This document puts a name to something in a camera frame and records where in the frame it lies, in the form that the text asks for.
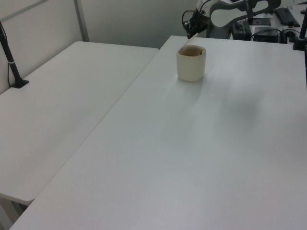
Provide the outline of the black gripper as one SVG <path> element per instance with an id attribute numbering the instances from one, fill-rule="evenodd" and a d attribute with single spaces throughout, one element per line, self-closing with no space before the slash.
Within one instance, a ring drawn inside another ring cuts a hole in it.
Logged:
<path id="1" fill-rule="evenodd" d="M 196 9 L 192 14 L 192 17 L 189 19 L 187 38 L 191 39 L 193 35 L 199 35 L 204 30 L 206 30 L 207 27 L 207 17 L 205 17 L 199 10 Z"/>

